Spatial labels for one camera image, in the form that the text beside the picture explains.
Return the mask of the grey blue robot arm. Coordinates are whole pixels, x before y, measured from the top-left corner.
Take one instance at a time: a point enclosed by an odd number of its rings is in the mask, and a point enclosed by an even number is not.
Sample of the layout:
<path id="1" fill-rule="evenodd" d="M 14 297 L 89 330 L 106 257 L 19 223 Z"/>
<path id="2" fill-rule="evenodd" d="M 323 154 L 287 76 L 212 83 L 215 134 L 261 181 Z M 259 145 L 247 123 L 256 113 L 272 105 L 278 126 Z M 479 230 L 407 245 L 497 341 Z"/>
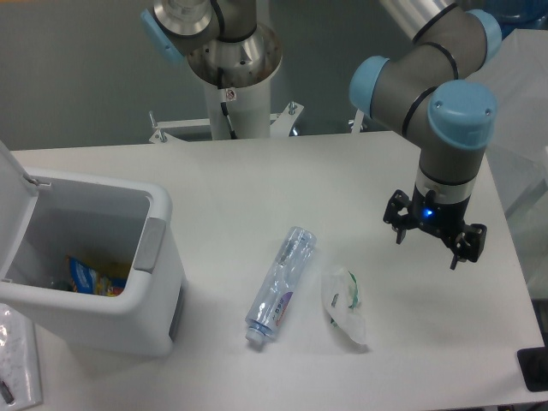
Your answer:
<path id="1" fill-rule="evenodd" d="M 497 53 L 496 19 L 452 1 L 386 1 L 414 44 L 404 58 L 367 58 L 349 84 L 352 105 L 420 149 L 414 191 L 396 191 L 384 220 L 398 240 L 411 229 L 440 239 L 455 263 L 475 262 L 487 229 L 464 220 L 497 116 L 491 91 L 468 76 Z M 156 1 L 140 15 L 152 44 L 186 61 L 202 82 L 216 140 L 272 135 L 270 81 L 282 61 L 277 35 L 253 1 Z"/>

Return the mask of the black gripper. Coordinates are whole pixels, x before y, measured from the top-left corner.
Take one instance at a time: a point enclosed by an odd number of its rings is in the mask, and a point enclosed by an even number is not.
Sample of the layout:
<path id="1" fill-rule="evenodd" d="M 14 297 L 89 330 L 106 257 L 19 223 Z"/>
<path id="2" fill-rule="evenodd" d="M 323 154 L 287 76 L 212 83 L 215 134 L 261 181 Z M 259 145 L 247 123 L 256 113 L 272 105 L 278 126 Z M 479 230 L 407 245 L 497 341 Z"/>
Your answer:
<path id="1" fill-rule="evenodd" d="M 473 181 L 463 184 L 417 181 L 412 196 L 400 189 L 393 193 L 383 221 L 396 232 L 398 245 L 411 229 L 440 239 L 453 253 L 451 270 L 458 262 L 476 262 L 484 250 L 487 227 L 464 221 L 473 187 Z"/>

